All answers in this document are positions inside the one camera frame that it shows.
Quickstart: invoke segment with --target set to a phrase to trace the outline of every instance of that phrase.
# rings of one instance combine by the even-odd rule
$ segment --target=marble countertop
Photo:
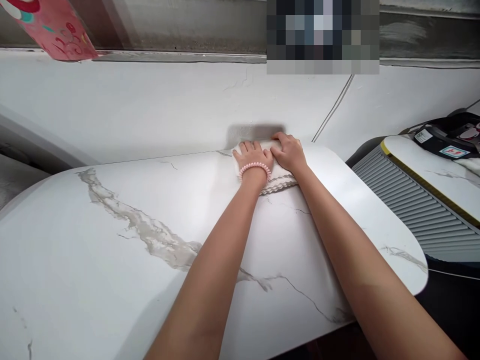
[[[422,149],[407,135],[388,136],[383,145],[410,170],[480,222],[480,177],[454,162],[453,158],[449,160]]]
[[[417,240],[329,149],[305,147],[327,189],[412,294]],[[0,358],[142,359],[239,187],[228,151],[84,167],[0,211]],[[353,320],[297,186],[261,196],[221,359],[264,360]]]

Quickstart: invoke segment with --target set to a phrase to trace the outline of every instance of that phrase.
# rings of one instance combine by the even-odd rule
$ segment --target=hand
[[[274,166],[274,157],[272,156],[270,150],[262,150],[262,147],[258,141],[254,141],[253,143],[250,141],[241,142],[240,151],[241,154],[239,154],[236,150],[233,150],[232,152],[240,169],[250,163],[263,163],[270,169],[270,171],[272,171]],[[267,173],[261,167],[251,167],[243,173],[242,182],[253,182],[261,185],[263,188],[267,182]]]
[[[295,175],[297,171],[308,167],[300,140],[292,135],[285,135],[283,132],[277,132],[271,138],[280,140],[281,150],[272,146],[270,151],[282,168]]]

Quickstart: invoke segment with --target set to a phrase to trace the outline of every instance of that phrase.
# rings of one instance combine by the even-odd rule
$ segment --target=left hand
[[[263,163],[265,164],[270,171],[273,170],[274,166],[274,157],[270,150],[262,150],[260,143],[258,141],[250,142],[244,141],[240,143],[239,154],[236,150],[233,150],[233,157],[235,157],[238,162],[239,168],[243,168],[245,165],[250,163]],[[267,173],[261,167],[251,167],[243,173],[243,180],[250,178],[260,179],[262,181],[262,187],[267,182]]]

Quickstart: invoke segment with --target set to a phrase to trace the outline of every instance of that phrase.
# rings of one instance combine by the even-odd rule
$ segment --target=gray ribbed panel
[[[377,146],[353,171],[398,216],[436,259],[480,261],[480,230],[426,191]]]

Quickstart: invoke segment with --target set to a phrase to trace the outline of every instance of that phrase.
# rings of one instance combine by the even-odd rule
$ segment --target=yellow edge trim
[[[408,174],[413,180],[419,183],[425,190],[430,192],[433,196],[439,199],[442,203],[456,212],[459,216],[469,222],[471,225],[480,229],[480,221],[476,218],[471,216],[468,212],[446,197],[443,193],[441,193],[437,188],[433,187],[429,182],[427,182],[423,177],[418,175],[414,172],[411,168],[405,165],[402,161],[400,161],[397,157],[393,156],[392,153],[387,149],[384,144],[384,141],[380,143],[380,147],[385,155],[392,161],[395,165],[397,165],[400,169],[402,169],[406,174]]]
[[[380,147],[381,149],[383,150],[383,152],[385,153],[385,155],[389,156],[391,153],[390,151],[387,149],[387,147],[385,146],[385,140],[382,140],[381,143],[380,143]]]

